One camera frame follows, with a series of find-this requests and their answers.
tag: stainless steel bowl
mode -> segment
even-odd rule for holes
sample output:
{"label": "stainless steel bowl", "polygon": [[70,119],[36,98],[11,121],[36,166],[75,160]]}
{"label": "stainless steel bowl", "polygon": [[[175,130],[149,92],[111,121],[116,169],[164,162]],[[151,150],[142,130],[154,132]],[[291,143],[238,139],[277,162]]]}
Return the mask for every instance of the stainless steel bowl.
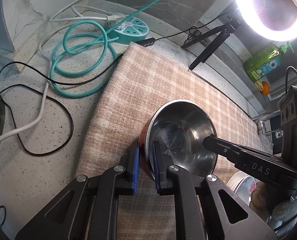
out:
{"label": "stainless steel bowl", "polygon": [[195,103],[182,99],[166,103],[144,129],[145,160],[153,178],[154,141],[160,142],[162,153],[172,156],[174,164],[191,174],[204,177],[214,171],[217,154],[206,150],[203,140],[211,134],[217,136],[215,127],[208,115]]}

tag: power strip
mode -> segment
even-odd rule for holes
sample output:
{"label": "power strip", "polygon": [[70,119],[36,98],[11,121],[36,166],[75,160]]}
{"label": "power strip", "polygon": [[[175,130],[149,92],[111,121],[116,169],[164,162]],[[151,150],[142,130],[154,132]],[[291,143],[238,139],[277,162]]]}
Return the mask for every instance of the power strip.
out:
{"label": "power strip", "polygon": [[[114,25],[114,23],[108,22],[107,29],[111,28]],[[144,40],[148,33],[148,25],[137,17],[132,17],[131,19],[122,23],[120,26],[108,33],[108,37],[111,39],[120,37],[116,42],[128,45],[130,44],[130,42]]]}

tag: green bottle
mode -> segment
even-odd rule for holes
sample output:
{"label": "green bottle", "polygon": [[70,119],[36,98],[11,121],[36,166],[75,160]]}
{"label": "green bottle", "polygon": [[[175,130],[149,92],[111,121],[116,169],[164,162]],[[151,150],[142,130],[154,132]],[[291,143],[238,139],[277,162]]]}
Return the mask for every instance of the green bottle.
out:
{"label": "green bottle", "polygon": [[281,64],[287,48],[294,52],[290,42],[280,47],[271,44],[245,61],[243,67],[250,80],[255,82],[276,69]]}

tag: bowl rim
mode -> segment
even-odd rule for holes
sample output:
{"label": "bowl rim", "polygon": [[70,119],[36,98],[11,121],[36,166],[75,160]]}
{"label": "bowl rim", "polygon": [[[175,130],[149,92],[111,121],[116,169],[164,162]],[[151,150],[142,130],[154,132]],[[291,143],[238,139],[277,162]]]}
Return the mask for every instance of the bowl rim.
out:
{"label": "bowl rim", "polygon": [[[211,127],[212,127],[212,130],[214,132],[214,136],[215,138],[217,138],[217,133],[216,133],[216,129],[215,129],[215,126],[211,120],[211,118],[208,116],[208,114],[202,109],[200,108],[199,105],[197,105],[196,103],[192,102],[192,101],[189,101],[189,100],[186,100],[186,99],[174,99],[174,100],[171,100],[167,103],[165,103],[164,105],[162,105],[156,112],[155,114],[153,115],[153,117],[151,118],[150,120],[150,123],[148,125],[148,128],[147,128],[147,131],[146,131],[146,134],[145,134],[145,143],[144,143],[144,153],[145,153],[145,161],[146,161],[146,165],[148,167],[148,170],[150,171],[151,173],[151,176],[152,178],[155,180],[155,177],[154,177],[154,171],[153,171],[153,167],[151,165],[151,162],[150,162],[150,159],[149,159],[149,136],[151,134],[151,130],[152,130],[152,127],[153,127],[153,123],[154,121],[156,120],[157,116],[160,114],[160,112],[166,108],[167,106],[171,105],[171,104],[174,104],[174,103],[179,103],[179,102],[184,102],[184,103],[189,103],[189,104],[192,104],[194,106],[196,106],[198,109],[200,109],[206,116],[207,118],[209,119],[210,121],[210,124],[211,124]],[[217,164],[217,159],[218,159],[218,154],[214,153],[215,154],[215,164],[214,164],[214,167],[211,171],[211,173],[214,172],[215,170],[215,167],[216,167],[216,164]]]}

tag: bottle label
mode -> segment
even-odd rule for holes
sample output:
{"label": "bottle label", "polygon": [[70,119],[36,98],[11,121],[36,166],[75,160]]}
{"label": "bottle label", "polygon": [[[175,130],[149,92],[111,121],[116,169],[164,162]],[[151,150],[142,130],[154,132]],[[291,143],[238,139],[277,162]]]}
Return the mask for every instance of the bottle label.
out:
{"label": "bottle label", "polygon": [[280,64],[281,61],[279,57],[274,57],[269,62],[260,66],[257,70],[254,70],[252,72],[252,75],[256,80],[259,80],[262,77],[266,76],[268,73],[270,73],[272,70],[276,69]]}

